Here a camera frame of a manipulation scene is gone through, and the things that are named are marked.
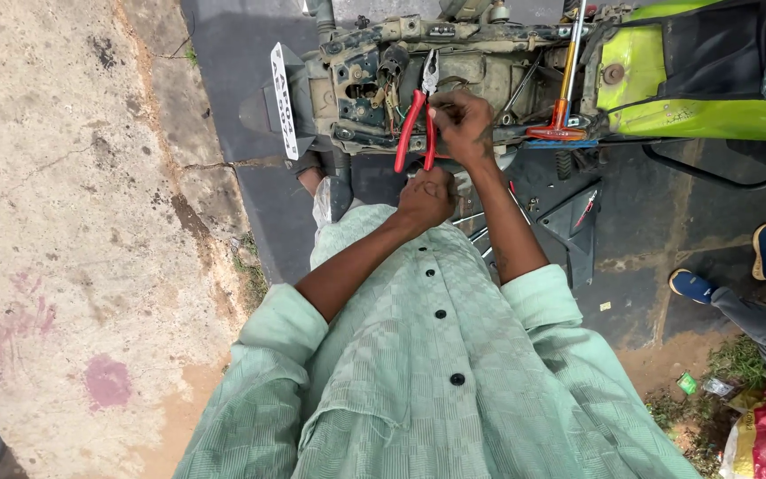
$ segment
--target shirt sleeve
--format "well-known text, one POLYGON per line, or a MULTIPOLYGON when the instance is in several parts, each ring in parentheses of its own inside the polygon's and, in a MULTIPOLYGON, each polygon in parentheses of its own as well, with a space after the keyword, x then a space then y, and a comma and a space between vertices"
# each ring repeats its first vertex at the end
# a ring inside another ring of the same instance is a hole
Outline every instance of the shirt sleeve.
POLYGON ((303 365, 327 335, 321 314, 289 285, 271 288, 230 347, 175 479, 290 477, 297 462, 303 365))
POLYGON ((610 345, 580 327, 581 313, 558 265, 522 275, 501 292, 522 318, 546 368, 633 471, 699 477, 649 416, 610 345))

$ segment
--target license plate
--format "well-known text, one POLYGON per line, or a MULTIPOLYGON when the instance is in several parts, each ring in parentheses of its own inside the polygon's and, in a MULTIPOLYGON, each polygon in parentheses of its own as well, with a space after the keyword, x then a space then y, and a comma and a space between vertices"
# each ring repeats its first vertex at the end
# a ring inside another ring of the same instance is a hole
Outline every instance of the license plate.
POLYGON ((282 61, 282 45, 271 50, 271 74, 274 78, 274 91, 277 93, 279 123, 282 127, 282 143, 289 159, 297 159, 297 137, 294 135, 294 120, 291 116, 289 84, 285 78, 285 63, 282 61))

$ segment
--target mint green shirt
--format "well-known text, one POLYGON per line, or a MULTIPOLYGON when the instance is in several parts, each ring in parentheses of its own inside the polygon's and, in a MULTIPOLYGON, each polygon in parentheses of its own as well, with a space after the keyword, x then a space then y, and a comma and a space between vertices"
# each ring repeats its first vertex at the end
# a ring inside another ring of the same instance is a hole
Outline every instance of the mint green shirt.
MULTIPOLYGON (((312 267, 392 212, 325 226, 312 267)), ((398 248, 329 326, 276 285, 174 477, 698 477, 580 322, 559 266, 497 288, 450 224, 398 248)))

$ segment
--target motorcycle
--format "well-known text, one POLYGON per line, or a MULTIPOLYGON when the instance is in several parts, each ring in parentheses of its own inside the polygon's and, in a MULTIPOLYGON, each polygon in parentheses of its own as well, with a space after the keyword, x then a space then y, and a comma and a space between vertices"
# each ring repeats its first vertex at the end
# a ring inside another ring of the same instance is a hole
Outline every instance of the motorcycle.
MULTIPOLYGON (((495 158, 503 169, 521 149, 550 148, 557 150, 558 178, 565 180, 594 168, 608 148, 638 144, 654 161, 719 186, 766 188, 766 179, 739 183, 654 149, 668 141, 720 138, 766 165, 766 0, 591 5, 571 65, 565 59, 578 16, 574 1, 567 0, 553 25, 511 22, 504 0, 440 0, 440 7, 433 20, 401 16, 371 26, 360 16, 356 30, 348 31, 335 26, 330 0, 305 0, 320 46, 297 56, 278 43, 271 52, 274 82, 261 92, 289 160, 309 150, 332 151, 350 184, 351 155, 394 154, 433 50, 439 91, 466 88, 493 106, 495 158), (583 136, 529 135, 550 124, 564 74, 571 72, 564 123, 583 136)), ((420 115, 409 151, 426 147, 420 115)), ((437 151, 444 156, 441 137, 437 151)), ((468 184, 455 162, 440 158, 438 164, 468 184)))

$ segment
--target screwdriver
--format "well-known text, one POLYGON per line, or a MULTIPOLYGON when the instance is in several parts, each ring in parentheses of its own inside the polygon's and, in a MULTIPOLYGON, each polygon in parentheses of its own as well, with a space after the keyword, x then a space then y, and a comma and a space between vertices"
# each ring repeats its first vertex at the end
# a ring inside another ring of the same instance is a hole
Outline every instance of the screwdriver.
POLYGON ((544 140, 572 141, 583 140, 586 131, 566 126, 569 117, 569 100, 572 98, 572 89, 575 83, 575 62, 578 59, 578 50, 581 45, 581 32, 584 30, 584 14, 587 9, 587 0, 581 0, 578 7, 578 17, 572 27, 569 38, 569 47, 566 49, 566 66, 563 70, 563 82, 560 86, 560 98, 554 102, 551 111, 551 123, 548 126, 532 126, 525 131, 528 136, 542 138, 544 140))

